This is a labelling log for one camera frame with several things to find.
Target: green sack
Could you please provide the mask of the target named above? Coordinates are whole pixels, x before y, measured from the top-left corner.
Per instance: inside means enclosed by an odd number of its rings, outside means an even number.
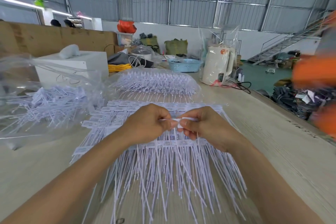
[[[161,53],[156,35],[152,38],[141,38],[140,41],[143,45],[151,47],[154,51],[156,49],[157,53]]]
[[[166,44],[166,54],[176,55],[176,54],[187,54],[188,41],[187,40],[177,40],[176,38],[171,41],[165,41]]]

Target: metal staircase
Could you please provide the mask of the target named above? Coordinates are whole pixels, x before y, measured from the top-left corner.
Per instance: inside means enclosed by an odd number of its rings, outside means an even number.
[[[308,36],[319,34],[326,26],[327,14],[324,14],[325,15],[322,18],[310,23],[304,30],[299,31],[298,33],[288,34],[285,37],[283,35],[278,35],[263,43],[260,53],[251,57],[248,59],[248,61],[253,62],[253,65],[257,65],[265,60],[270,60],[274,55],[281,52],[284,48],[291,46],[300,40],[307,38]]]

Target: green floor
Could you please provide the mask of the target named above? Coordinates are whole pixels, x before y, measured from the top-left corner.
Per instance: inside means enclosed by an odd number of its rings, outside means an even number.
[[[244,81],[251,82],[252,90],[264,89],[269,94],[273,93],[273,84],[283,78],[290,78],[292,76],[292,69],[276,68],[275,73],[265,73],[271,67],[252,65],[244,62],[241,66],[244,73]]]

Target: plastic basket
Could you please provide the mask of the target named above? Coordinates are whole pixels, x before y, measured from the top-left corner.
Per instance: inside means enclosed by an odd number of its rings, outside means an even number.
[[[169,68],[172,71],[191,73],[198,72],[201,62],[197,59],[183,59],[184,62],[178,62],[178,59],[169,59]]]

